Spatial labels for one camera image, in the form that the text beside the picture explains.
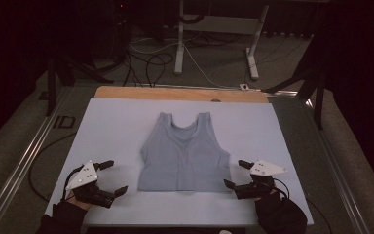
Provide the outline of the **grey tank top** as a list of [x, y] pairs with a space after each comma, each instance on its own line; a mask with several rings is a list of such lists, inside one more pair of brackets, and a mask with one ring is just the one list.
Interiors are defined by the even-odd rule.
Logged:
[[218, 143], [208, 112], [187, 127], [170, 113], [158, 121], [141, 148], [144, 167], [138, 189], [146, 192], [226, 192], [231, 178], [230, 153]]

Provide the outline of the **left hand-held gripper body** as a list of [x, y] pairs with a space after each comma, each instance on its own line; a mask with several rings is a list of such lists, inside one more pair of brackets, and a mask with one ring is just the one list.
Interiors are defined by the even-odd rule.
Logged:
[[110, 208], [115, 196], [113, 193], [103, 191], [97, 186], [98, 171], [94, 169], [93, 161], [74, 169], [67, 176], [65, 191], [72, 191], [79, 201]]

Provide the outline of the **black metal stand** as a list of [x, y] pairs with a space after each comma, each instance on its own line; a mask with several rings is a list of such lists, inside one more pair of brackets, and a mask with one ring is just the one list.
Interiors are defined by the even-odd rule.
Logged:
[[303, 84], [296, 96], [302, 100], [308, 100], [312, 94], [316, 94], [314, 105], [314, 120], [317, 127], [322, 130], [321, 113], [323, 106], [323, 95], [325, 76], [322, 72], [320, 61], [322, 56], [317, 56], [320, 52], [319, 42], [322, 39], [322, 32], [318, 29], [313, 35], [305, 53], [298, 62], [292, 76], [285, 81], [276, 84], [271, 88], [263, 89], [264, 93], [274, 94], [294, 83], [302, 81]]
[[98, 83], [113, 83], [112, 80], [108, 80], [86, 68], [58, 46], [53, 46], [48, 50], [47, 58], [47, 116], [53, 114], [56, 108], [56, 78], [59, 78], [60, 82], [66, 86], [74, 85], [75, 78], [70, 72], [71, 69], [83, 72]]

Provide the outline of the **white metal desk frame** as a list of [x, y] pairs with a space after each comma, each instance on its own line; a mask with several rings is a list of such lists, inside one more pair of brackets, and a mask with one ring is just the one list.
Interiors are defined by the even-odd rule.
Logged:
[[178, 23], [178, 41], [174, 66], [174, 73], [176, 75], [180, 75], [183, 72], [184, 53], [187, 51], [184, 46], [184, 32], [188, 30], [252, 35], [253, 41], [251, 45], [245, 49], [245, 56], [247, 59], [250, 78], [252, 80], [257, 80], [259, 78], [255, 50], [262, 33], [265, 18], [269, 11], [268, 4], [262, 5], [261, 11], [256, 19], [212, 16], [211, 14], [204, 15], [202, 18], [200, 18], [199, 15], [185, 15], [184, 0], [179, 0], [178, 7], [180, 20]]

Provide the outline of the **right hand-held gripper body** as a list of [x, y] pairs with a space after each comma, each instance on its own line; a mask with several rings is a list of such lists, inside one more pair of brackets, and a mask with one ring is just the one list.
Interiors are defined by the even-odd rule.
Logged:
[[253, 162], [249, 170], [251, 183], [236, 185], [234, 192], [238, 199], [258, 198], [269, 195], [276, 189], [274, 175], [284, 174], [287, 169], [263, 160]]

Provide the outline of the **person's right hand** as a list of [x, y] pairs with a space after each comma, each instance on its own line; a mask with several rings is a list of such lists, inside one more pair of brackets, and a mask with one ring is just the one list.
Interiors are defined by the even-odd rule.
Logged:
[[276, 203], [281, 199], [281, 194], [278, 190], [272, 190], [269, 195], [258, 197], [254, 199], [255, 203]]

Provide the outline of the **person's left hand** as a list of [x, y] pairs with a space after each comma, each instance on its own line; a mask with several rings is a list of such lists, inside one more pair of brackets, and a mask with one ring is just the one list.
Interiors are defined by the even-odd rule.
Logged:
[[79, 208], [85, 210], [85, 211], [88, 211], [88, 210], [91, 208], [91, 206], [92, 206], [92, 205], [89, 204], [89, 203], [85, 203], [85, 202], [79, 201], [79, 200], [76, 198], [75, 194], [74, 194], [72, 191], [70, 191], [70, 192], [68, 193], [68, 195], [67, 195], [67, 197], [66, 197], [66, 201], [67, 201], [68, 203], [70, 203], [70, 204], [73, 204], [73, 205], [75, 205], [75, 206], [77, 206], [77, 207], [79, 207]]

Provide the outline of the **silver floor rail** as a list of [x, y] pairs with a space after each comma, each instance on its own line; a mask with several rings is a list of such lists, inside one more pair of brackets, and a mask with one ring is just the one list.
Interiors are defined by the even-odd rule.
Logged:
[[348, 185], [348, 182], [344, 178], [344, 175], [339, 167], [339, 164], [335, 158], [333, 151], [331, 150], [330, 144], [324, 134], [323, 130], [320, 130], [314, 120], [314, 108], [312, 102], [308, 100], [301, 101], [302, 108], [307, 115], [310, 126], [314, 129], [314, 133], [318, 138], [318, 144], [324, 152], [324, 161], [326, 162], [329, 173], [334, 181], [335, 187], [344, 205], [344, 208], [349, 216], [351, 224], [356, 234], [370, 234], [368, 225], [366, 224], [363, 215], [358, 207], [355, 200], [355, 196]]
[[46, 202], [29, 188], [27, 173], [70, 92], [60, 91], [52, 114], [34, 92], [0, 130], [0, 234], [32, 234], [39, 225]]

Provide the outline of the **white table mat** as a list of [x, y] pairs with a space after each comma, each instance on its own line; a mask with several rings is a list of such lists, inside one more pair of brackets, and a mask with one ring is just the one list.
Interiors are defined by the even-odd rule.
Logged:
[[221, 147], [230, 152], [231, 180], [250, 181], [239, 160], [264, 160], [287, 169], [279, 176], [280, 188], [302, 211], [309, 207], [287, 149], [281, 127], [270, 103], [175, 101], [124, 98], [91, 99], [73, 141], [51, 201], [61, 197], [68, 174], [88, 161], [114, 161], [99, 172], [101, 189], [122, 186], [127, 193], [111, 208], [91, 208], [87, 226], [250, 226], [256, 222], [251, 200], [239, 200], [232, 192], [141, 192], [138, 178], [144, 166], [140, 150], [161, 113], [170, 113], [180, 127], [208, 112]]

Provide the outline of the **dark computer tower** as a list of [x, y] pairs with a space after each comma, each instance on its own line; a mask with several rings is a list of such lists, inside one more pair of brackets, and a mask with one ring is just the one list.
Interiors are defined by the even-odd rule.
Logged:
[[128, 0], [94, 0], [90, 22], [93, 24], [92, 55], [121, 63], [131, 37]]

